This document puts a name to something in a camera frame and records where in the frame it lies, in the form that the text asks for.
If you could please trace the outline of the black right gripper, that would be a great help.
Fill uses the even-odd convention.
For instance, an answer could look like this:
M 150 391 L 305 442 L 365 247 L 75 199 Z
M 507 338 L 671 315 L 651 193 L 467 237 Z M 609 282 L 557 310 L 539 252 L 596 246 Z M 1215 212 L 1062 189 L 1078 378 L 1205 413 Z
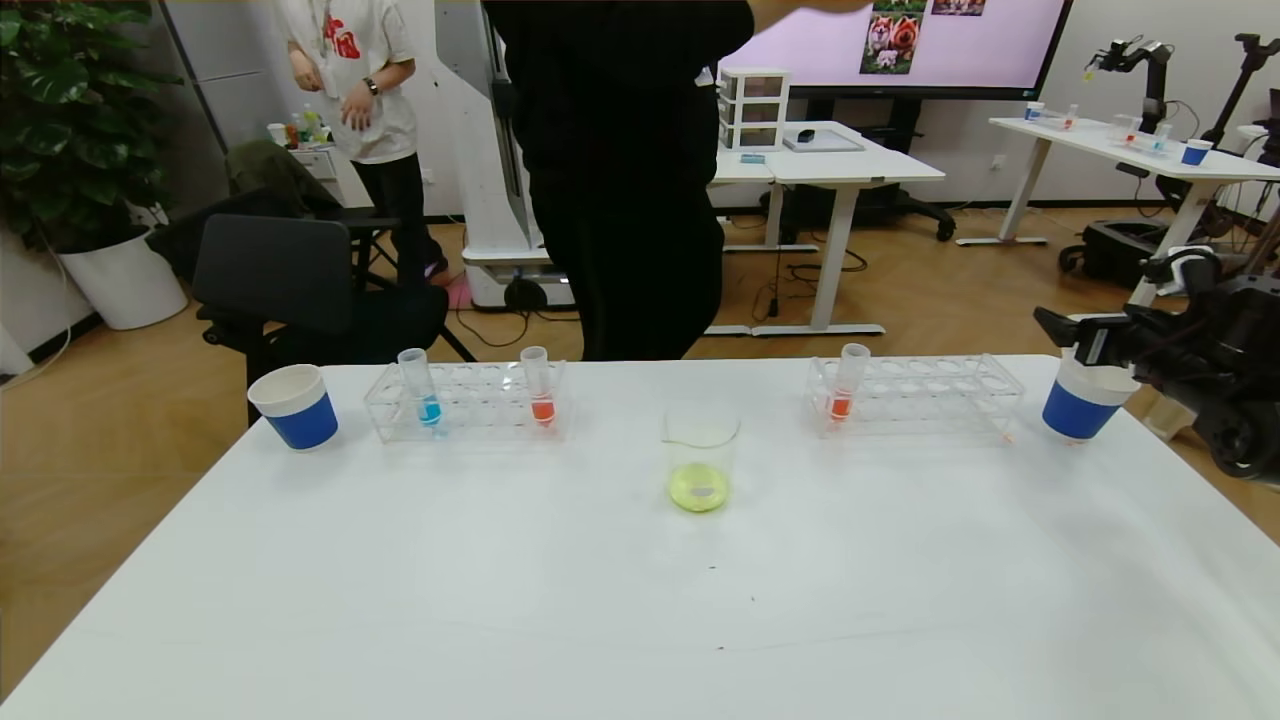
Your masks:
M 1075 320 L 1047 307 L 1033 318 L 1055 347 L 1075 346 L 1074 357 L 1085 366 L 1123 366 L 1151 372 L 1180 331 L 1180 314 L 1158 307 L 1125 304 L 1108 315 Z

